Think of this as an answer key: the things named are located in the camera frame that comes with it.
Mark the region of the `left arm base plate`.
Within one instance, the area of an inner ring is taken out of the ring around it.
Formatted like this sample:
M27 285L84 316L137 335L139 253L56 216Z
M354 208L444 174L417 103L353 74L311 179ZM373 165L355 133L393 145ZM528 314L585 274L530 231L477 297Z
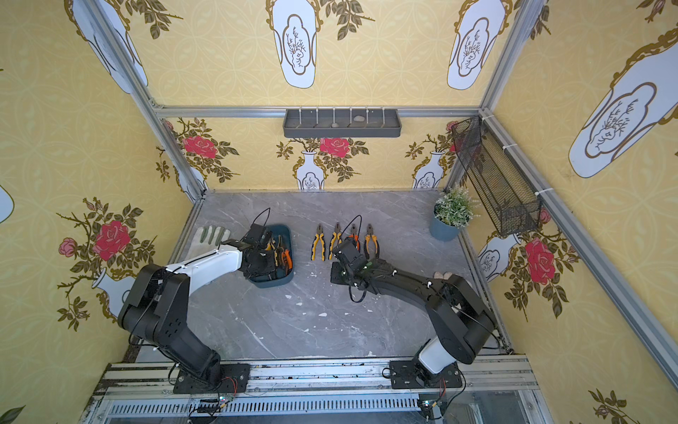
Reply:
M247 363L221 364L217 380L206 383L183 369L179 369L174 394L201 394L201 393L244 393L247 388L251 372L251 365Z

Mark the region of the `teal plastic storage box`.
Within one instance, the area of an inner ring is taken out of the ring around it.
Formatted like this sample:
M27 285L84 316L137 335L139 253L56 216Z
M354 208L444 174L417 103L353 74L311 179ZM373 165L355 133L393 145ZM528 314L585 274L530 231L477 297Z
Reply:
M277 287L291 282L293 278L293 254L291 230L284 224L273 224L267 227L270 238L266 251L272 253L274 268L268 267L267 273L250 276L248 280L259 288Z

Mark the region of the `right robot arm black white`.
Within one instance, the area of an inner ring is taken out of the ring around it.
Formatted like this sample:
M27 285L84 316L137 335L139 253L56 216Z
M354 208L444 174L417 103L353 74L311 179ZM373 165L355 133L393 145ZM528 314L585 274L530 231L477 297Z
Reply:
M330 282L347 285L375 295L403 300L424 310L433 325L435 338L424 357L472 364L497 329L494 313L471 285L458 275L447 279L412 274L384 260L356 265L332 263Z

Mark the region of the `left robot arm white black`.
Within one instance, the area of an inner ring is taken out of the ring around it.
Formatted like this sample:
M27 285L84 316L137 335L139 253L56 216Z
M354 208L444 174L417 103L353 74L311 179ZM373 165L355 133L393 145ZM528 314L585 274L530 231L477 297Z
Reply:
M118 325L150 342L194 380L215 390L224 380L221 357L189 329L189 298L225 274L239 271L250 278L275 270L273 250L237 240L181 263L149 264L139 271L118 314Z

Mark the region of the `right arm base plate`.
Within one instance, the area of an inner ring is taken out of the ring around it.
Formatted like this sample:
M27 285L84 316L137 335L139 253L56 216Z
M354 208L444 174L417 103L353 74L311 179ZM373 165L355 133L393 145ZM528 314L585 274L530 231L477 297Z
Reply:
M416 360L392 360L381 374L383 378L390 380L391 388L396 390L456 389L464 385L461 371L455 363L436 374Z

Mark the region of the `red orange black pliers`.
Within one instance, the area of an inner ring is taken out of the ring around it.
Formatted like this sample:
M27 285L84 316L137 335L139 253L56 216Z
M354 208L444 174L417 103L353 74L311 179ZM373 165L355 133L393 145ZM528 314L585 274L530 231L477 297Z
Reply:
M360 243L358 226L356 224L351 225L349 237L350 237L353 245L358 250L358 252L360 252L361 251L361 243Z

